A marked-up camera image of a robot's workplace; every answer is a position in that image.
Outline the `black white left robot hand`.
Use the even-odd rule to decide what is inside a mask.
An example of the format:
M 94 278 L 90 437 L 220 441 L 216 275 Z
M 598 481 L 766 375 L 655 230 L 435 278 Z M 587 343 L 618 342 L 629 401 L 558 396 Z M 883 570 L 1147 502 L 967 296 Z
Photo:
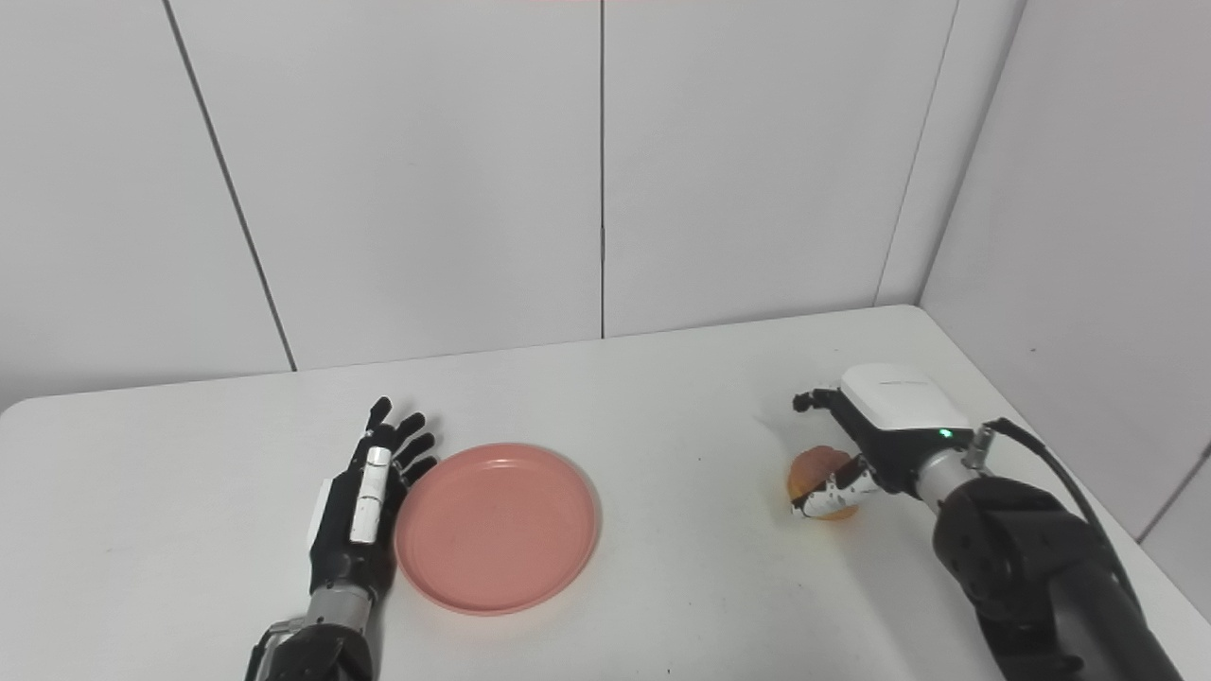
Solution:
M 398 509 L 412 487 L 438 460 L 431 453 L 436 437 L 427 433 L 427 414 L 415 412 L 398 424 L 391 424 L 388 422 L 391 410 L 394 402 L 386 396 L 372 406 L 367 427 L 348 467 L 331 481 L 317 531 L 308 549 L 311 563 L 308 590 L 311 593 L 321 586 L 355 585 L 377 601 L 394 584 L 394 531 Z M 388 453 L 385 488 L 381 491 L 375 530 L 371 530 L 368 540 L 355 540 L 352 526 L 360 483 L 373 448 Z

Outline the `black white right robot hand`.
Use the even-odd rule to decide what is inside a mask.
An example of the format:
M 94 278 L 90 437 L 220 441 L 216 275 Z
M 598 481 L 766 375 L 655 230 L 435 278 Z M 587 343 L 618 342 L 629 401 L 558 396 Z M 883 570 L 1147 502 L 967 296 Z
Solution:
M 803 517 L 836 517 L 869 496 L 911 496 L 930 513 L 977 471 L 965 462 L 974 427 L 966 414 L 922 370 L 907 365 L 857 365 L 834 387 L 799 393 L 798 413 L 825 410 L 856 445 L 855 454 L 836 457 L 825 447 L 808 463 L 817 481 L 793 483 L 794 513 Z

